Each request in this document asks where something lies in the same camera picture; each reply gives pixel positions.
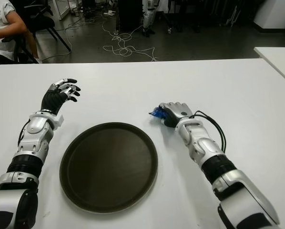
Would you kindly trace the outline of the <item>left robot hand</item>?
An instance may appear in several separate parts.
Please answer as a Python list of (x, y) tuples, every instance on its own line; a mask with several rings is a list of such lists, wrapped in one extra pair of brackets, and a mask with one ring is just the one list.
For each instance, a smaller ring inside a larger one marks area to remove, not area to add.
[(66, 101), (77, 102), (81, 89), (76, 83), (75, 79), (64, 78), (51, 84), (43, 96), (41, 111), (57, 115)]

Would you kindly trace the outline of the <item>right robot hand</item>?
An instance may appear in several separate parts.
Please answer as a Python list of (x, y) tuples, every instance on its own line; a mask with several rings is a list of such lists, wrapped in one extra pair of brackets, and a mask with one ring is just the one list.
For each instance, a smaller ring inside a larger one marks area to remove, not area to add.
[(186, 103), (161, 103), (159, 107), (166, 113), (163, 122), (166, 127), (175, 128), (182, 119), (189, 118), (193, 115)]

